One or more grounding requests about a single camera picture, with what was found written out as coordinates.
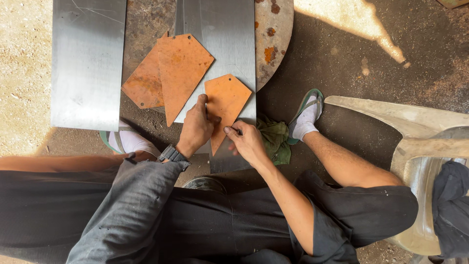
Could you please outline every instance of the white sock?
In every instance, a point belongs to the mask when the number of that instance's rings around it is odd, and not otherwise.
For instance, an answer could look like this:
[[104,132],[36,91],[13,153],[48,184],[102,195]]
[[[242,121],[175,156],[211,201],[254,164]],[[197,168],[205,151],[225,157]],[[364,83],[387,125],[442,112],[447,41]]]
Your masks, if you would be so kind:
[[[119,126],[130,127],[130,125],[119,120]],[[125,153],[135,152],[137,150],[143,150],[148,153],[151,153],[155,157],[159,157],[161,152],[153,145],[153,143],[146,140],[140,134],[134,133],[132,131],[120,131],[119,135],[121,136],[122,147],[124,148]],[[114,132],[109,133],[109,144],[115,150],[119,150],[117,141],[114,135]]]
[[[316,96],[312,95],[306,103],[316,100]],[[316,121],[316,109],[318,108],[317,104],[309,106],[307,109],[303,110],[301,114],[296,119],[296,126],[293,130],[293,138],[303,141],[303,137],[312,131],[318,131],[314,126]]]

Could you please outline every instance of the white plastic chair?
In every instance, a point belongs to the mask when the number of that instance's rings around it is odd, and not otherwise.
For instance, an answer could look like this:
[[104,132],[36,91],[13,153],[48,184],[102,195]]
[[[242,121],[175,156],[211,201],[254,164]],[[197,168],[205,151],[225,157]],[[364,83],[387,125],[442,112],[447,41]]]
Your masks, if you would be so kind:
[[329,96],[324,102],[374,117],[402,133],[391,172],[411,188],[419,209],[415,223],[387,241],[419,255],[441,254],[431,213],[433,182],[446,161],[466,164],[469,115],[342,96]]

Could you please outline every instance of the black watch strap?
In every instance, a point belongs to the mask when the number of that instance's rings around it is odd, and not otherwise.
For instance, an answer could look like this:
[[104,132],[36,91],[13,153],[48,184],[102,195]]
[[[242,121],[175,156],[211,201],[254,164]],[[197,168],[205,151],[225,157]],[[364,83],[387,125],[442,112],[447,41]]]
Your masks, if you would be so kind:
[[169,145],[163,153],[159,156],[159,161],[164,161],[165,159],[168,159],[169,161],[187,161],[189,162],[186,157],[184,157],[179,151],[176,150],[176,148],[173,145]]

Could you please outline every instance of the stainless steel plate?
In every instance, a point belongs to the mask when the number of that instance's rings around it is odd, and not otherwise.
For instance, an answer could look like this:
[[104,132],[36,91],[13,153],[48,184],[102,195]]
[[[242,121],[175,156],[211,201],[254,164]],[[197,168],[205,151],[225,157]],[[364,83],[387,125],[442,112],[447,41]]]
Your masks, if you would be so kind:
[[117,131],[125,0],[54,0],[51,125]]
[[[205,81],[231,73],[253,91],[239,117],[256,124],[254,1],[178,0],[174,33],[191,33],[215,58],[175,122],[182,123],[197,97],[205,93]],[[208,151],[212,173],[251,168],[241,156],[233,157],[227,146],[225,138],[215,157]]]

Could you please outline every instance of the black pants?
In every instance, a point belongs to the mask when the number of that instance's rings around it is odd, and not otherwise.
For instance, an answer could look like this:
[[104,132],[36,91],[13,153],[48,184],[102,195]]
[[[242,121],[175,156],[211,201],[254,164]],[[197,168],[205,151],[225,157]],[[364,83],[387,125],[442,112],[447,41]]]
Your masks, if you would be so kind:
[[[100,173],[0,171],[0,254],[64,263],[116,173],[117,168]],[[351,230],[355,247],[404,231],[418,210],[404,186],[331,189],[308,171],[296,186]],[[162,261],[245,256],[253,248],[293,254],[287,222],[268,188],[231,195],[175,188],[158,236]]]

